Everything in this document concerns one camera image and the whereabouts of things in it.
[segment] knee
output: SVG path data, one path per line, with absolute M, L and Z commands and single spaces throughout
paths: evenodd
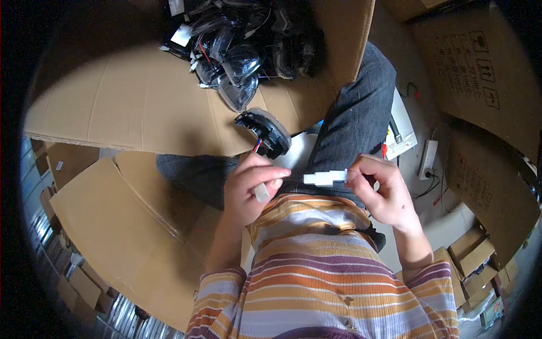
M 362 67 L 364 66 L 371 69 L 372 73 L 378 74 L 378 79 L 385 85 L 395 86 L 395 77 L 397 75 L 395 68 L 388 58 L 369 41 L 367 41 L 367 45 L 365 46 L 365 53 L 362 59 Z
M 176 157 L 170 154 L 156 156 L 156 169 L 169 182 L 174 182 L 178 175 L 178 162 L 175 160 Z

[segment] striped sweater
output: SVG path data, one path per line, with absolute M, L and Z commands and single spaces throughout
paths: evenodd
M 248 227 L 250 273 L 232 267 L 201 278 L 187 338 L 458 337 L 449 264 L 404 285 L 353 231 L 368 225 L 346 199 L 279 196 Z

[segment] red wire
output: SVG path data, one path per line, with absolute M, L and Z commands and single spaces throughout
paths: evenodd
M 254 146 L 254 148 L 252 149 L 252 152 L 256 152 L 256 151 L 258 150 L 258 148 L 260 148 L 262 142 L 263 142 L 263 140 L 262 140 L 262 139 L 259 139 L 259 140 L 258 140 L 258 143 L 256 144 L 256 146 Z
M 211 63 L 211 60 L 209 60 L 209 57 L 207 56 L 207 53 L 205 53 L 205 49 L 203 49 L 202 42 L 199 42 L 199 47 L 202 49 L 203 55 L 205 55 L 205 58 L 209 63 Z

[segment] sweater sleeve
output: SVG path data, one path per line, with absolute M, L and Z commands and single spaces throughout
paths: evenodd
M 238 302 L 247 278 L 241 267 L 228 268 L 201 277 L 198 298 L 186 338 L 227 338 L 232 330 Z
M 442 337 L 459 337 L 450 264 L 444 260 L 422 269 L 406 286 L 419 300 L 435 332 Z

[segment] hand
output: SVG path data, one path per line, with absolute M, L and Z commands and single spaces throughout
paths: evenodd
M 289 169 L 272 166 L 268 159 L 251 152 L 226 179 L 222 219 L 242 227 L 253 223 L 282 186 L 281 178 L 290 174 Z M 252 189 L 262 182 L 270 198 L 258 202 Z
M 373 188 L 375 181 L 380 184 L 376 192 Z M 394 163 L 360 154 L 348 169 L 346 186 L 378 222 L 392 225 L 403 233 L 421 231 L 407 185 Z

